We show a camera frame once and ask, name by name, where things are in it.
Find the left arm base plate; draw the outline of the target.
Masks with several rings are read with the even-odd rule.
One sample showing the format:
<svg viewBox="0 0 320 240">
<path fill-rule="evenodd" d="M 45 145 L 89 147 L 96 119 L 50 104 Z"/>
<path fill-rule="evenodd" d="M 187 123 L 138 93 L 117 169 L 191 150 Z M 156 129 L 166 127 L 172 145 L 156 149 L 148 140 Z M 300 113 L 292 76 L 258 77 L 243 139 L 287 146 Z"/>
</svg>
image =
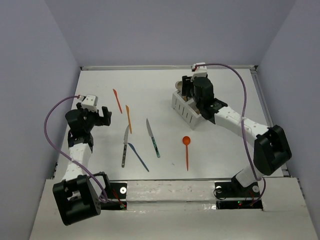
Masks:
<svg viewBox="0 0 320 240">
<path fill-rule="evenodd" d="M 124 181 L 111 181 L 110 187 L 106 190 L 107 203 L 101 203 L 103 211 L 125 211 L 127 209 L 128 184 Z"/>
</svg>

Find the beige plastic spoon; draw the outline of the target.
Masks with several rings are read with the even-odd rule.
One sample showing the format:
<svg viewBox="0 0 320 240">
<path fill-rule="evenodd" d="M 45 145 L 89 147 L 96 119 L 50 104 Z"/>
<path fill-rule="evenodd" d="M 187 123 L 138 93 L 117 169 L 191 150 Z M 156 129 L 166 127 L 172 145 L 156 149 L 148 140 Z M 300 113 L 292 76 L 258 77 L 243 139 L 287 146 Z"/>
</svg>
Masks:
<svg viewBox="0 0 320 240">
<path fill-rule="evenodd" d="M 182 81 L 177 81 L 175 83 L 175 88 L 178 90 L 178 91 L 182 91 L 182 87 L 183 87 L 183 82 Z"/>
</svg>

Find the steel knife teal handle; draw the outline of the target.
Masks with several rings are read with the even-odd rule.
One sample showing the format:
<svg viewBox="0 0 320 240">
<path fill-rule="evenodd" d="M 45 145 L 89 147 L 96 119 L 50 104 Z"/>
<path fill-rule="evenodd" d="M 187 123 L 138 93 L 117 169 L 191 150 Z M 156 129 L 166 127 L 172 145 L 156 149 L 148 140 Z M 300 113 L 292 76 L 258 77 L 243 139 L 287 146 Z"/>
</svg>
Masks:
<svg viewBox="0 0 320 240">
<path fill-rule="evenodd" d="M 148 118 L 146 119 L 146 127 L 147 127 L 148 134 L 149 134 L 149 136 L 150 136 L 150 138 L 151 138 L 151 141 L 152 141 L 154 150 L 155 150 L 155 152 L 156 152 L 156 156 L 157 156 L 158 158 L 160 158 L 161 155 L 160 155 L 160 152 L 159 152 L 159 150 L 158 150 L 158 146 L 157 146 L 156 140 L 155 140 L 155 138 L 154 138 L 154 135 L 153 135 L 153 132 L 152 132 L 152 129 L 151 129 L 151 126 L 150 126 L 150 122 L 149 122 Z"/>
</svg>

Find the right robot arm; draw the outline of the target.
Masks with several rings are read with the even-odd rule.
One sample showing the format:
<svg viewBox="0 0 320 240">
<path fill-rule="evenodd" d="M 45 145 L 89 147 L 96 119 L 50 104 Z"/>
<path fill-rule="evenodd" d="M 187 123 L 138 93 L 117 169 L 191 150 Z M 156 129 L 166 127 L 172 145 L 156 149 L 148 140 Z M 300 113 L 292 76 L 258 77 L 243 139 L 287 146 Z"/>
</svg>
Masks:
<svg viewBox="0 0 320 240">
<path fill-rule="evenodd" d="M 246 151 L 248 146 L 253 147 L 249 165 L 231 180 L 230 190 L 235 196 L 242 196 L 251 184 L 272 175 L 291 159 L 292 152 L 282 127 L 262 125 L 234 111 L 215 97 L 213 84 L 207 77 L 183 76 L 175 88 L 182 98 L 193 100 L 205 120 L 241 137 Z"/>
</svg>

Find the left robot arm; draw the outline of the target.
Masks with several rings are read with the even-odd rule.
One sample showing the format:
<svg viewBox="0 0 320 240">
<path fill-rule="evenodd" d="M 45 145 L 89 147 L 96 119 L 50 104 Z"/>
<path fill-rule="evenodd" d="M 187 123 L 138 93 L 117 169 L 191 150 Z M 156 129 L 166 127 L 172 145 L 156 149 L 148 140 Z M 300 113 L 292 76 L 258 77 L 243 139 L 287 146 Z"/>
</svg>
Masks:
<svg viewBox="0 0 320 240">
<path fill-rule="evenodd" d="M 91 131 L 94 127 L 109 126 L 112 112 L 103 106 L 102 114 L 96 104 L 77 103 L 76 108 L 65 114 L 69 126 L 67 143 L 69 160 L 65 174 L 54 184 L 52 192 L 64 225 L 95 217 L 101 213 L 101 204 L 109 199 L 111 185 L 106 174 L 98 180 L 98 173 L 88 169 L 93 153 L 94 139 Z"/>
</svg>

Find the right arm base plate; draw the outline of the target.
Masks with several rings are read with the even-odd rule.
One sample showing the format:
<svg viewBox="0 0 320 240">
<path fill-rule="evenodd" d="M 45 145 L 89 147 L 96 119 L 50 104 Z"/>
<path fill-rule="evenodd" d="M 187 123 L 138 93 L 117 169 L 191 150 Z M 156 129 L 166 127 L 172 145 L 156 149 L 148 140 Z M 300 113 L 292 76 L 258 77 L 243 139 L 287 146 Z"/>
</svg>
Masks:
<svg viewBox="0 0 320 240">
<path fill-rule="evenodd" d="M 231 181 L 218 181 L 214 183 L 213 195 L 218 210 L 263 209 L 257 182 L 242 187 Z"/>
</svg>

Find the red-orange plastic spoon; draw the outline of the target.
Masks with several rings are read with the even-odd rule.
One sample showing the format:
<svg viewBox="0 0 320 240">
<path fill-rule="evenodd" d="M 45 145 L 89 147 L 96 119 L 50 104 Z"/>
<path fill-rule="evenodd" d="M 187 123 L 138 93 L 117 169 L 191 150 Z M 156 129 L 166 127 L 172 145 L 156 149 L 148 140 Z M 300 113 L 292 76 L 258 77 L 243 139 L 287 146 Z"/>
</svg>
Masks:
<svg viewBox="0 0 320 240">
<path fill-rule="evenodd" d="M 182 143 L 185 145 L 185 160 L 186 160 L 186 170 L 189 170 L 189 144 L 191 139 L 189 136 L 184 136 L 182 138 Z"/>
</svg>

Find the red-orange plastic knife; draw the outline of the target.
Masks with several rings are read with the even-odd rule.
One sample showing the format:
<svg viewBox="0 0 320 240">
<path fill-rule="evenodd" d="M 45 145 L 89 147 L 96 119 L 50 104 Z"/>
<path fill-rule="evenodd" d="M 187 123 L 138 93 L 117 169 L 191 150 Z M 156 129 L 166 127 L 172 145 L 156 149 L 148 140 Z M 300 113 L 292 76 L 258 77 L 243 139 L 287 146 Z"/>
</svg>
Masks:
<svg viewBox="0 0 320 240">
<path fill-rule="evenodd" d="M 118 108 L 119 108 L 119 111 L 121 114 L 123 114 L 123 110 L 122 110 L 122 106 L 121 106 L 121 103 L 119 101 L 119 97 L 118 97 L 118 92 L 116 89 L 112 89 L 113 90 L 113 93 L 114 93 L 114 96 L 115 96 L 115 99 L 116 99 L 116 102 L 117 102 L 117 105 L 118 105 Z"/>
</svg>

